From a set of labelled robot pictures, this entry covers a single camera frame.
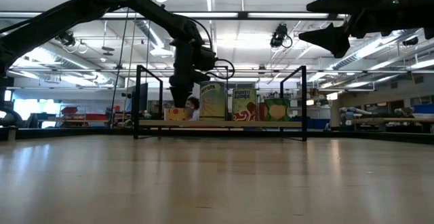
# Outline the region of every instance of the wall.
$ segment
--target wall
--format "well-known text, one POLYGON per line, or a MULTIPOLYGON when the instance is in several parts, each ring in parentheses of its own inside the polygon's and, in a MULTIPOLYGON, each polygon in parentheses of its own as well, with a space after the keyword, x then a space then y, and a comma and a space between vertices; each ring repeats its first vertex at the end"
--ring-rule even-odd
POLYGON ((424 82, 413 84, 411 77, 398 81, 398 88, 391 89, 391 83, 387 82, 384 86, 377 87, 377 91, 368 93, 345 93, 342 95, 342 106, 352 107, 367 105, 378 102, 391 102, 404 100, 404 106, 410 106, 410 99, 419 96, 434 95, 434 75, 424 75, 424 82))

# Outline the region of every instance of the ceiling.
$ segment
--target ceiling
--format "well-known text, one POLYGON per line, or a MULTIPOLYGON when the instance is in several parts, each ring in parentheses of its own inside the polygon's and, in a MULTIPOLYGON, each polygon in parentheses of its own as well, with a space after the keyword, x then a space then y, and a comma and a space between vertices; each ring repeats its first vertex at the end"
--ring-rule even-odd
MULTIPOLYGON (((0 12, 43 12, 60 3, 68 0, 2 0, 0 1, 0 12)), ((305 12, 306 4, 314 0, 167 0, 164 2, 165 8, 172 12, 305 12)), ((8 26, 19 22, 20 20, 3 19, 0 26, 8 26)), ((200 20, 200 22, 211 30, 215 37, 213 40, 216 46, 216 53, 219 58, 230 60, 235 65, 236 69, 257 69, 260 65, 265 65, 267 69, 296 69, 300 65, 306 65, 307 69, 327 69, 332 64, 336 64, 340 60, 333 58, 331 53, 321 47, 311 46, 298 39, 298 34, 305 31, 322 29, 327 27, 331 21, 328 20, 200 20), (290 36, 293 39, 293 46, 289 49, 280 49, 274 52, 270 48, 271 35, 280 23, 285 23, 290 30, 290 36)), ((108 20, 106 28, 106 40, 104 39, 104 23, 103 20, 95 20, 85 24, 74 26, 70 31, 74 32, 74 36, 81 40, 86 46, 82 45, 77 49, 77 46, 69 49, 70 52, 76 50, 72 55, 82 58, 95 66, 103 69, 114 69, 117 64, 122 64, 124 69, 130 67, 134 69, 137 64, 148 65, 150 69, 165 69, 172 68, 174 59, 169 56, 152 55, 149 51, 154 50, 150 46, 145 34, 137 27, 133 21, 124 20, 108 20), (122 37, 125 29, 125 43, 122 47, 122 37), (113 56, 104 56, 102 46, 114 48, 113 56)), ((339 26, 343 21, 333 21, 334 26, 339 26)), ((198 27, 204 39, 206 33, 198 27)), ((173 52, 173 48, 169 43, 172 38, 168 33, 151 23, 151 29, 155 33, 156 38, 164 42, 163 47, 167 52, 173 52)), ((426 45, 431 45, 430 41, 423 38, 423 33, 420 31, 415 34, 419 36, 419 45, 421 48, 426 45)), ((353 50, 358 50, 360 47, 370 43, 377 34, 372 33, 366 35, 364 39, 350 38, 353 50)), ((61 47, 57 41, 51 40, 52 44, 61 47)), ((363 56, 359 57, 355 62, 343 67, 346 70, 367 70, 370 67, 384 61, 388 61, 398 55, 405 54, 415 50, 416 46, 403 47, 396 42, 386 43, 384 47, 378 48, 375 52, 363 52, 363 56)), ((394 67, 402 67, 402 61, 395 62, 384 69, 395 69, 394 67)), ((14 69, 17 68, 34 68, 26 62, 16 63, 14 69)), ((159 73, 159 76, 167 76, 167 74, 159 73)), ((122 73, 123 78, 127 77, 127 73, 122 73)), ((260 76, 257 73, 237 73, 237 77, 245 76, 260 76)), ((267 73, 263 76, 274 77, 275 74, 267 73)), ((348 75, 327 74, 318 79, 320 83, 331 81, 345 80, 351 83, 360 74, 348 75)))

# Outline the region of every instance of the black robotic arm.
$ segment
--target black robotic arm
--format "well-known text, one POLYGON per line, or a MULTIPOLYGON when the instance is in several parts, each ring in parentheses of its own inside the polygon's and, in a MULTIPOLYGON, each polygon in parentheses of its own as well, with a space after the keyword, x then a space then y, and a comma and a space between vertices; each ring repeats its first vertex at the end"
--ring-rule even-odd
POLYGON ((30 20, 2 30, 12 31, 0 38, 0 72, 5 75, 15 60, 71 27, 97 20, 105 13, 129 7, 163 27, 174 38, 176 46, 174 75, 170 77, 175 105, 183 107, 193 84, 210 78, 209 71, 217 61, 216 54, 205 48, 196 24, 187 17, 172 14, 151 0, 70 0, 30 20))

